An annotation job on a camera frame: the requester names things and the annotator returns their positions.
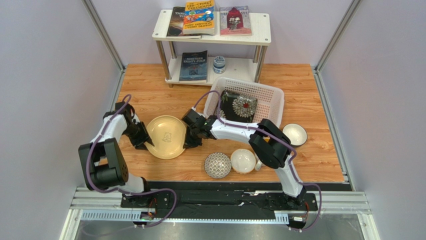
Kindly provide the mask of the yellow round bear plate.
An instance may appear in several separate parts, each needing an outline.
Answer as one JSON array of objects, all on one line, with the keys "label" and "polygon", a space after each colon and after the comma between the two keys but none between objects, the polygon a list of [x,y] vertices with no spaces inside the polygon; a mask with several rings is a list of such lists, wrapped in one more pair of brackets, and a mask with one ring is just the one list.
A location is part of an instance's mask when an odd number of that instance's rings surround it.
[{"label": "yellow round bear plate", "polygon": [[145,146],[154,157],[170,160],[184,152],[186,126],[180,119],[162,115],[154,118],[146,129],[152,144],[146,143]]}]

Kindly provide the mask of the grey patterned small bowl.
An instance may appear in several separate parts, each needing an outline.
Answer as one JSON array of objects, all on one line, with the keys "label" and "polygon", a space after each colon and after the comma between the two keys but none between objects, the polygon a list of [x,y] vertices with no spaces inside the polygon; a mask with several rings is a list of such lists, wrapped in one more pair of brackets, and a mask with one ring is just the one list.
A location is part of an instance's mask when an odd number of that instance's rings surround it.
[{"label": "grey patterned small bowl", "polygon": [[223,152],[211,153],[204,161],[204,171],[213,179],[225,178],[231,169],[231,159]]}]

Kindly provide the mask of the black square floral plate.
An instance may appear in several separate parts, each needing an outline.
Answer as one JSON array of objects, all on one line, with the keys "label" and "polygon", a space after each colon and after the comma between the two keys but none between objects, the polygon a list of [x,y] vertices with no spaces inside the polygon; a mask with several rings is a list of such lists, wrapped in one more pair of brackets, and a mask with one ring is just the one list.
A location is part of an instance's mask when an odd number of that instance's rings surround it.
[{"label": "black square floral plate", "polygon": [[222,119],[240,123],[252,123],[258,99],[245,94],[224,90],[220,95],[219,115]]}]

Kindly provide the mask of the white small bowl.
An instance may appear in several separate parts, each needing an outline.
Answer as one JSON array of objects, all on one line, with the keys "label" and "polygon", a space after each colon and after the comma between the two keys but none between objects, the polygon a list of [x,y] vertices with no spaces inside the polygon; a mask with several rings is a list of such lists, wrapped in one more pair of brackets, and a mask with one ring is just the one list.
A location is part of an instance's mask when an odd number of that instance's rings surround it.
[{"label": "white small bowl", "polygon": [[248,174],[255,169],[255,155],[247,149],[237,149],[230,157],[232,169],[239,174]]}]

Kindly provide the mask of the white perforated plastic basket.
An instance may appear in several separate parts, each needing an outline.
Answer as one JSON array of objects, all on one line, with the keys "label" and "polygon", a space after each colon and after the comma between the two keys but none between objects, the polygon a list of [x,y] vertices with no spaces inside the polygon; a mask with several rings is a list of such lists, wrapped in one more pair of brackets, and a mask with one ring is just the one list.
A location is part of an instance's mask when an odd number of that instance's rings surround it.
[{"label": "white perforated plastic basket", "polygon": [[258,100],[252,123],[259,123],[263,119],[268,119],[277,127],[281,125],[285,94],[280,88],[228,77],[219,77],[211,89],[218,91],[218,93],[211,93],[207,97],[203,111],[206,117],[217,114],[218,103],[221,103],[221,93],[223,91],[231,91],[251,96]]}]

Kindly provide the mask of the black rimmed white bowl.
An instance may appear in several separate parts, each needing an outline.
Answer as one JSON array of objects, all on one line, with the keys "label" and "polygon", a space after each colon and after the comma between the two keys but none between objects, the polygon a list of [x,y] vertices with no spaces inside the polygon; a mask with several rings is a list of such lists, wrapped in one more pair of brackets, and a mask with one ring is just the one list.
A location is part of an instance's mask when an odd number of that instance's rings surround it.
[{"label": "black rimmed white bowl", "polygon": [[289,138],[290,144],[294,147],[304,145],[308,140],[306,130],[299,124],[289,123],[285,125],[282,132]]}]

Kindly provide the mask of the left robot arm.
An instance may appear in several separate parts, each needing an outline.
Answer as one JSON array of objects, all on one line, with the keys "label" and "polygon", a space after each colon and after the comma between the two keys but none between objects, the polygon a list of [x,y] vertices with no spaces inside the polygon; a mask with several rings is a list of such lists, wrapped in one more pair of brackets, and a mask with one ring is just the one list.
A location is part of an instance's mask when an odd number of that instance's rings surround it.
[{"label": "left robot arm", "polygon": [[147,195],[147,181],[129,172],[119,146],[122,136],[126,136],[137,150],[146,150],[146,144],[154,145],[145,124],[125,101],[116,103],[113,111],[106,112],[97,135],[78,148],[86,187],[103,194]]}]

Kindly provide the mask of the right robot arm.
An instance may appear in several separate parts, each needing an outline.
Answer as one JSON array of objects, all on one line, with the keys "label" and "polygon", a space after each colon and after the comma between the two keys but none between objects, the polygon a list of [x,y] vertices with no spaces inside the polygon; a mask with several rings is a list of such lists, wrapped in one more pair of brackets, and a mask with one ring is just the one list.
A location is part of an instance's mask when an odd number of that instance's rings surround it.
[{"label": "right robot arm", "polygon": [[181,120],[186,126],[184,148],[196,148],[202,145],[203,139],[248,144],[265,166],[274,169],[283,193],[298,204],[304,201],[306,189],[292,165],[296,150],[290,139],[269,119],[242,123],[214,115],[205,117],[190,109]]}]

